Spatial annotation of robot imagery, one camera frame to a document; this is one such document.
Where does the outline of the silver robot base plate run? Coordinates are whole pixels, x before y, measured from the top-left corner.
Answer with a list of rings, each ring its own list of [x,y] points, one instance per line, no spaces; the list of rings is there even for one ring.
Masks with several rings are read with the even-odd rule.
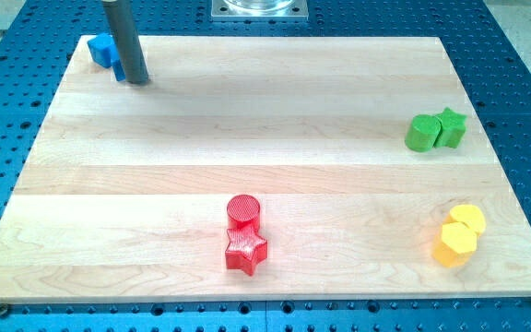
[[[212,0],[211,20],[302,21],[309,17],[307,0]]]

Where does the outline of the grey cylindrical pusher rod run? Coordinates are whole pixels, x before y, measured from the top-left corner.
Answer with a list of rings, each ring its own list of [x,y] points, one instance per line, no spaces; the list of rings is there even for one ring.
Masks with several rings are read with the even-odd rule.
[[[120,56],[125,80],[137,85],[147,84],[148,69],[131,2],[129,0],[102,0],[101,3]]]

